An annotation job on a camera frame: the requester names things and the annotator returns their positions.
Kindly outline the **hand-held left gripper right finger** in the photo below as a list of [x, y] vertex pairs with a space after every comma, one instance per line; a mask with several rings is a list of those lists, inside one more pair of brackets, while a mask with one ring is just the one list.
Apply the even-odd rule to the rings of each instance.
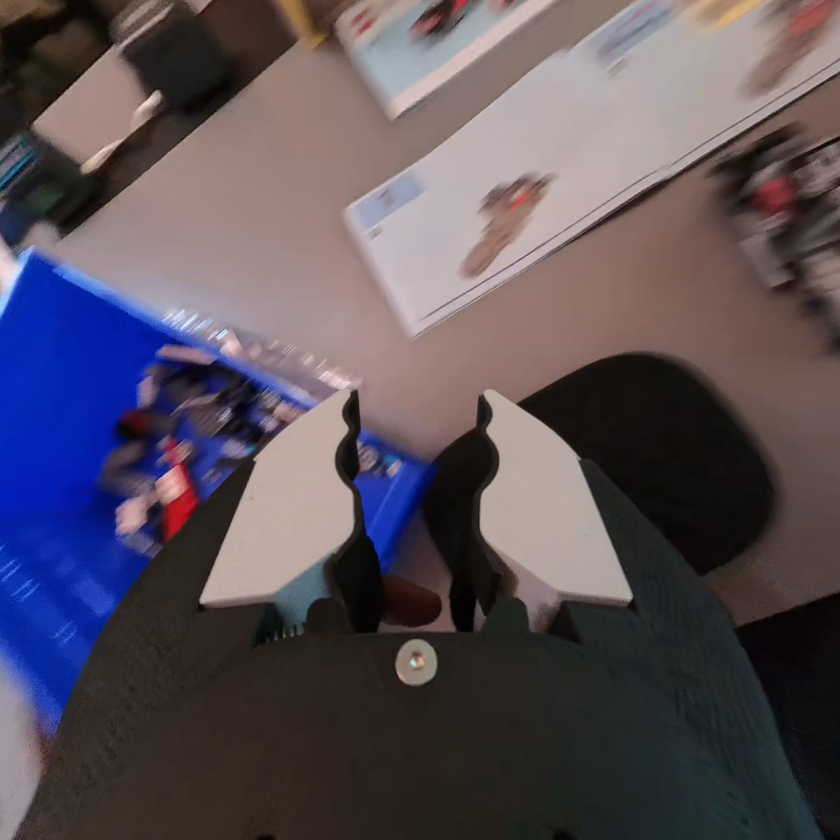
[[566, 603], [629, 607], [631, 585], [574, 449], [495, 390], [479, 395], [476, 431], [489, 456], [467, 517], [476, 625], [511, 599], [543, 634]]

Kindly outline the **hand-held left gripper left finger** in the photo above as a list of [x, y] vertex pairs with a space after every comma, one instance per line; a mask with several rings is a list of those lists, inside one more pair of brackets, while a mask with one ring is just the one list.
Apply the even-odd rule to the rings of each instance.
[[272, 605], [290, 631], [304, 627], [316, 601], [332, 598], [354, 631], [379, 630], [382, 571], [354, 483], [360, 430], [359, 395], [341, 390], [257, 454], [202, 608]]

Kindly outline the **blue plastic bin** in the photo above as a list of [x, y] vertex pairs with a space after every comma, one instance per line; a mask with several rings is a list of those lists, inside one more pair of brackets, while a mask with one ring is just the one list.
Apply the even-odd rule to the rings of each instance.
[[[256, 456], [148, 563], [100, 554], [99, 478], [123, 412], [104, 392], [111, 374], [127, 372], [109, 361], [122, 343], [121, 312], [151, 319], [36, 253], [2, 300], [2, 658], [48, 735], [67, 709], [73, 718], [85, 704], [94, 727], [116, 720], [120, 728], [140, 706], [166, 703], [166, 681], [188, 684], [231, 650], [310, 637], [329, 622], [321, 618], [324, 598], [290, 631], [273, 605], [199, 605]], [[361, 425], [359, 438], [365, 448], [374, 442]], [[395, 546], [430, 468], [384, 446], [378, 454], [392, 458], [381, 460], [377, 476], [362, 468], [358, 439], [354, 483], [383, 576], [379, 549]]]

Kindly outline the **toy brick truck model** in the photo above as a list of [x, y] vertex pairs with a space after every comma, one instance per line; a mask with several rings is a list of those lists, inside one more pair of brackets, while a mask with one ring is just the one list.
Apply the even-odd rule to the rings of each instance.
[[839, 137], [785, 125], [722, 156], [710, 175], [755, 278], [793, 291], [839, 349]]

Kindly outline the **grey desk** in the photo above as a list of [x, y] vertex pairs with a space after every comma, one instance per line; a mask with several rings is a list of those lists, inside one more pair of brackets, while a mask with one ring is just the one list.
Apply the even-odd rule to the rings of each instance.
[[361, 378], [364, 424], [432, 459], [478, 395], [517, 401], [627, 351], [696, 367], [770, 457], [759, 544], [710, 575], [737, 623], [838, 592], [838, 358], [762, 290], [707, 161], [410, 340], [342, 219], [619, 2], [552, 8], [390, 123], [340, 49], [295, 45], [75, 232], [38, 246], [145, 307], [200, 311]]

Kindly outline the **person's left hand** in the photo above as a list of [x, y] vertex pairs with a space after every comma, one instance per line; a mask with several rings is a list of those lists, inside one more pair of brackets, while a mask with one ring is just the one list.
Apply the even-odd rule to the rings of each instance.
[[440, 617], [440, 596], [395, 574], [382, 576], [384, 606], [382, 622], [399, 627], [423, 627]]

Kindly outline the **pile of loose toy bricks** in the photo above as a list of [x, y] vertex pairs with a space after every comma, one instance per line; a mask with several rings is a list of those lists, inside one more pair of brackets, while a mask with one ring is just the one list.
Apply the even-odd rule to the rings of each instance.
[[104, 394], [122, 409], [101, 464], [98, 550], [147, 564], [237, 467], [332, 395], [306, 395], [265, 366], [287, 358], [215, 322], [121, 312], [125, 363]]

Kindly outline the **black textured wrist pad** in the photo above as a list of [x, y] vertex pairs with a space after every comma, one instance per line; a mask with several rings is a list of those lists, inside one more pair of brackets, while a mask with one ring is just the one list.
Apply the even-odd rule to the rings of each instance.
[[740, 557], [771, 524], [777, 493], [769, 457], [688, 363], [621, 353], [518, 405], [600, 466], [699, 574]]

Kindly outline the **open instruction booklet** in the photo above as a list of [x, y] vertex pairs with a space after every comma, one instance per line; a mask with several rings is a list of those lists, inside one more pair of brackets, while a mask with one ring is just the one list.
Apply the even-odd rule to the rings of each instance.
[[344, 210], [413, 339], [838, 75], [838, 2], [635, 2]]

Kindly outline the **closed instruction booklet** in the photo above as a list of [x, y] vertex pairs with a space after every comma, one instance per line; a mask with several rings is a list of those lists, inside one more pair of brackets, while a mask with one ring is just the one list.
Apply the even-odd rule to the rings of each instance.
[[555, 1], [359, 1], [333, 31], [394, 121], [489, 54]]

